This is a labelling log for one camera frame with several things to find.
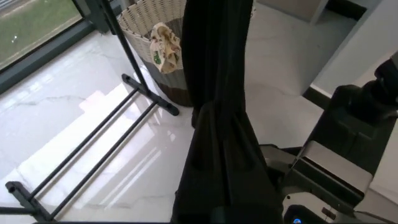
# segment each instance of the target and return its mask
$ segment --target glossy floor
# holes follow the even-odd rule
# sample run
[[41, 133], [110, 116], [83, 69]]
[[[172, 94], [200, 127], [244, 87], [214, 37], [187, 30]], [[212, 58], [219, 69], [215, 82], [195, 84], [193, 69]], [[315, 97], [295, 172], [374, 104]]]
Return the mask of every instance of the glossy floor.
[[[289, 23], [294, 23], [299, 26], [297, 30], [304, 32], [309, 25], [302, 21], [295, 22], [264, 6], [257, 10], [259, 12], [248, 39], [247, 57], [252, 63], [246, 69], [248, 114], [260, 143], [274, 143], [280, 147], [299, 146], [322, 111], [297, 96], [296, 93], [306, 88], [307, 82], [289, 89], [289, 83], [300, 78], [294, 73], [290, 79], [286, 76], [288, 70], [278, 72], [278, 69], [294, 66], [297, 63], [294, 58], [276, 63], [275, 68], [271, 63], [263, 67], [258, 64], [264, 62], [265, 58], [259, 57], [255, 63], [254, 58], [260, 52], [253, 50], [253, 46], [273, 46], [275, 43], [284, 46], [284, 38], [269, 40], [266, 30], [261, 34], [259, 19], [274, 23], [272, 27], [275, 29], [278, 29], [278, 24], [289, 26]], [[271, 20], [263, 17], [262, 12], [268, 13]], [[346, 22], [340, 20], [341, 26], [347, 26]], [[328, 46], [330, 42], [326, 39], [333, 39], [335, 28], [330, 26], [331, 31], [325, 36], [318, 34], [322, 30], [311, 30], [320, 40], [324, 38], [321, 42]], [[307, 34], [298, 35], [297, 44], [302, 42], [310, 44], [312, 41], [308, 40]], [[289, 55], [287, 51], [290, 48], [271, 48], [265, 52], [274, 50], [283, 56]], [[330, 50], [319, 51], [322, 52], [325, 55], [333, 53]], [[140, 66], [151, 89], [156, 91], [145, 67], [142, 63]], [[132, 75], [134, 70], [117, 38], [93, 33], [3, 94], [0, 98], [0, 186], [7, 181], [17, 180], [28, 190], [33, 190], [131, 91], [129, 86], [122, 83], [122, 73]], [[276, 82], [270, 84], [270, 78], [275, 78]], [[53, 211], [72, 191], [149, 104], [141, 95], [134, 97], [117, 118], [107, 125], [105, 131], [39, 194], [38, 199], [48, 211]], [[169, 221], [174, 192], [193, 134], [190, 126], [191, 109], [179, 109], [180, 115], [173, 117], [160, 108], [154, 108], [140, 128], [128, 137], [56, 219]], [[0, 206], [18, 207], [19, 204], [5, 188], [0, 188]], [[0, 222], [32, 223], [34, 219], [0, 216]]]

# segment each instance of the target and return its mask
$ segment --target grass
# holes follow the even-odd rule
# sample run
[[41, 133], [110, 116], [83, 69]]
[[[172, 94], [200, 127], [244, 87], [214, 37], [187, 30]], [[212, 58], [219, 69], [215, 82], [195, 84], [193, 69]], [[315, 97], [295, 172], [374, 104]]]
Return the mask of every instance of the grass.
[[79, 12], [71, 0], [31, 0], [0, 17], [0, 69], [79, 18]]

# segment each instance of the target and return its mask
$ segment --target black pole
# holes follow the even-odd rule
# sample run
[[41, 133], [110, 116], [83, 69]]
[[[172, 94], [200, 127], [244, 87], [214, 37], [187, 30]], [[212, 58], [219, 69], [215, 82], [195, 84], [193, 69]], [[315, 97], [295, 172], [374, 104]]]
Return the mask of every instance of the black pole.
[[112, 7], [109, 3], [109, 0], [101, 0], [101, 5], [104, 9], [106, 17], [107, 17], [113, 31], [116, 33], [117, 37], [119, 38], [119, 41], [127, 55], [127, 58], [129, 59], [134, 70], [136, 71], [137, 77], [138, 77], [144, 91], [147, 94], [149, 94], [150, 91], [147, 86], [147, 83], [146, 83], [144, 77], [142, 76], [141, 69], [139, 68], [138, 63], [137, 63], [136, 59], [134, 58], [134, 55], [130, 49], [128, 42], [126, 41], [123, 31], [120, 28], [118, 21], [116, 20], [116, 16], [113, 14]]
[[39, 193], [44, 186], [46, 186], [50, 180], [52, 180], [56, 174], [58, 174], [62, 168], [73, 158], [75, 157], [75, 155], [94, 137], [94, 135], [100, 131], [100, 129], [127, 103], [127, 101], [130, 100], [130, 98], [138, 92], [138, 89], [134, 89], [134, 91], [132, 91], [130, 94], [128, 94], [127, 97], [125, 97], [125, 99], [123, 99], [122, 102], [120, 102], [120, 104], [118, 104], [117, 107], [115, 107], [115, 109], [112, 110], [112, 112], [110, 112], [109, 115], [107, 115], [107, 117], [76, 147], [75, 150], [73, 150], [68, 157], [66, 157], [58, 166], [57, 168], [54, 169], [53, 172], [51, 172], [51, 174], [46, 177], [40, 184], [39, 186], [36, 187], [36, 189], [30, 194], [28, 201], [32, 200], [32, 198], [34, 198], [37, 193]]
[[112, 148], [101, 158], [101, 160], [95, 164], [95, 166], [89, 171], [89, 173], [79, 182], [79, 184], [68, 194], [68, 196], [61, 202], [61, 204], [51, 213], [50, 219], [61, 211], [61, 209], [72, 199], [73, 196], [84, 186], [84, 184], [90, 179], [92, 175], [101, 167], [101, 165], [108, 159], [109, 156], [120, 146], [120, 144], [130, 135], [130, 133], [138, 126], [138, 124], [145, 118], [145, 116], [151, 111], [156, 105], [153, 102], [138, 119], [131, 125], [131, 127], [119, 138], [119, 140], [112, 146]]
[[35, 213], [34, 208], [0, 207], [0, 215], [33, 215]]

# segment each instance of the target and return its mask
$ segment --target brown basket bottom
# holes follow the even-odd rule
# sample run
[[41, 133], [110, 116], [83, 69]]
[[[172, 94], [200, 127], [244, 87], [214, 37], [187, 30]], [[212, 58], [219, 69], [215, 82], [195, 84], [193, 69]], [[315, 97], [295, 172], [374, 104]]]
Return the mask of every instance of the brown basket bottom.
[[167, 85], [158, 83], [155, 81], [157, 86], [162, 90], [162, 92], [174, 103], [180, 106], [192, 107], [192, 102], [188, 94], [188, 90], [182, 90], [179, 88], [171, 88]]

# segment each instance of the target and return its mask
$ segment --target drying rack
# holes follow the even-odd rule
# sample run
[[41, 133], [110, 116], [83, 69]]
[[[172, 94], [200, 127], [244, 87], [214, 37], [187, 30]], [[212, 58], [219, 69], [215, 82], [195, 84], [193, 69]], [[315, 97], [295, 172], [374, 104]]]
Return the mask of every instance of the drying rack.
[[[110, 112], [107, 117], [100, 122], [100, 124], [86, 137], [84, 140], [67, 156], [51, 173], [47, 176], [31, 193], [20, 183], [16, 181], [10, 181], [6, 183], [6, 187], [10, 194], [19, 201], [22, 208], [16, 207], [0, 207], [0, 215], [31, 215], [38, 222], [56, 222], [55, 217], [59, 212], [67, 205], [67, 203], [79, 192], [79, 190], [89, 181], [89, 179], [95, 174], [95, 172], [102, 166], [104, 162], [113, 154], [113, 152], [121, 145], [121, 143], [135, 130], [138, 124], [149, 114], [149, 112], [158, 105], [170, 114], [177, 116], [179, 114], [178, 108], [164, 100], [160, 96], [156, 95], [149, 90], [147, 83], [142, 76], [141, 70], [137, 64], [136, 59], [130, 49], [130, 46], [120, 28], [116, 16], [114, 15], [109, 0], [101, 0], [100, 5], [102, 10], [109, 22], [111, 30], [117, 35], [132, 67], [134, 68], [136, 75], [140, 81], [138, 83], [133, 78], [126, 74], [122, 74], [122, 80], [129, 86], [133, 87], [133, 91], [128, 94], [115, 109]], [[86, 176], [78, 183], [78, 185], [63, 199], [52, 213], [46, 211], [46, 209], [40, 204], [35, 196], [84, 148], [84, 146], [90, 142], [90, 140], [107, 124], [111, 118], [134, 96], [137, 92], [145, 95], [151, 100], [150, 106], [137, 118], [137, 120], [130, 126], [130, 128], [116, 141], [116, 143], [109, 149], [109, 151], [97, 162], [97, 164], [86, 174]]]

